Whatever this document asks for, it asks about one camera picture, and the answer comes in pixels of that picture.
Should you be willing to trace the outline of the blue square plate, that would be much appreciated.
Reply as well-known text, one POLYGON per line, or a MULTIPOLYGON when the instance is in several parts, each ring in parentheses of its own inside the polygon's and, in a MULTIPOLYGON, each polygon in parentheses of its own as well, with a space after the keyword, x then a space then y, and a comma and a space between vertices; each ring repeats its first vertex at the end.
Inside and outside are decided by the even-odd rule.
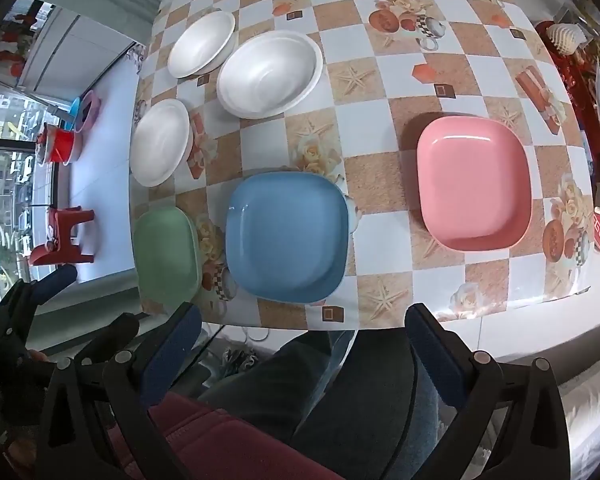
POLYGON ((228 202, 225 255, 237 285, 258 298, 314 304, 346 273, 356 206, 318 174, 255 174, 228 202))

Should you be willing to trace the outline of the pink square plate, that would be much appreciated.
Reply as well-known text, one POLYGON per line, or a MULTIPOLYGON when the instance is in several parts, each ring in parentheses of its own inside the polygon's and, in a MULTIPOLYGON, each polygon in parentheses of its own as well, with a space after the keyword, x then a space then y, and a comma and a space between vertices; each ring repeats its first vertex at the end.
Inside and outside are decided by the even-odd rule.
POLYGON ((416 148, 420 212, 427 231, 456 252, 515 246, 532 217, 524 146, 496 120, 441 116, 426 125, 416 148))

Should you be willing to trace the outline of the large white bowl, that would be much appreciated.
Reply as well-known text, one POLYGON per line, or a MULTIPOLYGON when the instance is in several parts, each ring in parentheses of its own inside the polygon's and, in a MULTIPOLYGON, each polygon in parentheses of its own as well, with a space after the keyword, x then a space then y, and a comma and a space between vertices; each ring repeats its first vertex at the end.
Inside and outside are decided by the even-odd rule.
POLYGON ((222 107, 238 118, 273 117, 313 91, 323 66, 322 51, 309 36, 293 30, 264 32, 223 64, 216 94, 222 107))

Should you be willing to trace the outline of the red plastic stool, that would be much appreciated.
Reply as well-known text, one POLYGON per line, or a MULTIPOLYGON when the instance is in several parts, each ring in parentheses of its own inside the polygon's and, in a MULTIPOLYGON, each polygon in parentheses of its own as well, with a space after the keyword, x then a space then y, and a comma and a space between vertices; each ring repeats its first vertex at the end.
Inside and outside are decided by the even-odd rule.
POLYGON ((94 256, 82 252, 72 241, 72 230, 82 223, 95 219, 91 209, 81 206, 65 209, 48 208, 47 223, 50 230, 44 244, 36 246, 29 256, 31 266, 58 266, 66 263, 93 263, 94 256))

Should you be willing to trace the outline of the green square plate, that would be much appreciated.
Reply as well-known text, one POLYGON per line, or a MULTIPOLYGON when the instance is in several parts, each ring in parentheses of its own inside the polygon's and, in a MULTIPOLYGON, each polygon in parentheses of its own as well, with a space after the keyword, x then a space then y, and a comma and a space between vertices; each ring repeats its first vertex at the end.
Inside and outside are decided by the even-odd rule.
POLYGON ((198 235, 181 209, 151 209, 132 235, 140 298, 167 311, 192 300, 201 285, 198 235))

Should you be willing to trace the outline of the red bucket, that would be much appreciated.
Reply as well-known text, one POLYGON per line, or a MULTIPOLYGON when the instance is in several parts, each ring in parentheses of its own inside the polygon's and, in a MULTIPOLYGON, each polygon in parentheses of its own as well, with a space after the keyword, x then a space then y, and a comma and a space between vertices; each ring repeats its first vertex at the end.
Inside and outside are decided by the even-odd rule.
POLYGON ((76 162, 83 148, 83 136, 73 130, 45 124, 35 140, 35 159, 43 166, 76 162))

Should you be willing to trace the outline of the person's legs dark trousers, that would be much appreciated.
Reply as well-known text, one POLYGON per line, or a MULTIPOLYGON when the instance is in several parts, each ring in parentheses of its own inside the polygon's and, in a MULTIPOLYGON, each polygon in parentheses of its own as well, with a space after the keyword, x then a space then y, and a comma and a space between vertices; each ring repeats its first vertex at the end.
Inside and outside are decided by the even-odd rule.
POLYGON ((437 391, 404 328, 306 332, 199 399, 345 479, 412 478, 437 444, 437 391))

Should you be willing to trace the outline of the pink basin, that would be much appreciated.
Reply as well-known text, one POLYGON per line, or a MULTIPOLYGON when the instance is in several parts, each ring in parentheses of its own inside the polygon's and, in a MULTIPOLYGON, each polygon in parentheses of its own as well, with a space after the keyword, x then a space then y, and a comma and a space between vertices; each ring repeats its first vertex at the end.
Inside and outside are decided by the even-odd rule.
POLYGON ((94 90, 90 90, 80 102, 80 107, 76 113, 76 121, 73 130, 76 133, 86 133, 90 130, 99 114, 100 99, 94 90))

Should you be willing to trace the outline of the red tray with clutter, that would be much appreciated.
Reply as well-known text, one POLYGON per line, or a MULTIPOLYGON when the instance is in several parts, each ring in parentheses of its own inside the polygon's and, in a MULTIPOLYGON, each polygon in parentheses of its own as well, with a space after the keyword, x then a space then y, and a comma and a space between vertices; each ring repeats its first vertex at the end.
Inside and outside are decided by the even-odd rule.
MULTIPOLYGON (((600 120, 594 105, 591 79, 586 79, 585 74, 592 74, 592 70, 578 62, 573 55, 565 56, 558 53, 554 44, 547 36, 547 29, 554 25, 552 21, 542 21, 535 26, 536 32, 541 37, 550 57, 562 77, 574 114, 578 124, 584 131, 585 146, 588 148, 592 158, 592 189, 596 192, 596 186, 600 183, 600 120)), ((600 214, 596 212, 593 216, 595 246, 600 251, 600 214)))

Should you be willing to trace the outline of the checkered tablecloth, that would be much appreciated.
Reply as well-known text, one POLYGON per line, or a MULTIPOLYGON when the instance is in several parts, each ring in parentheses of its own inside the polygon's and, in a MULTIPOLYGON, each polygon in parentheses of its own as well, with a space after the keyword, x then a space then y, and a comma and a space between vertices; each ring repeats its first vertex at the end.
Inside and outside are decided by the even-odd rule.
POLYGON ((192 219, 204 272, 196 304, 209 322, 385 328, 415 302, 467 320, 588 288, 593 204, 582 136, 562 78, 513 0, 162 0, 136 108, 166 99, 185 104, 193 151, 166 182, 133 185, 131 211, 177 206, 192 219), (234 15, 240 41, 283 29, 312 38, 325 66, 310 96, 268 119, 239 119, 222 109, 215 74, 172 77, 178 37, 217 10, 234 15), (491 118, 518 136, 532 214, 515 246, 462 254, 427 233, 416 145, 440 113, 491 118), (317 304, 253 297, 225 263, 230 194, 248 174, 278 168, 319 174, 358 206, 343 280, 317 304))

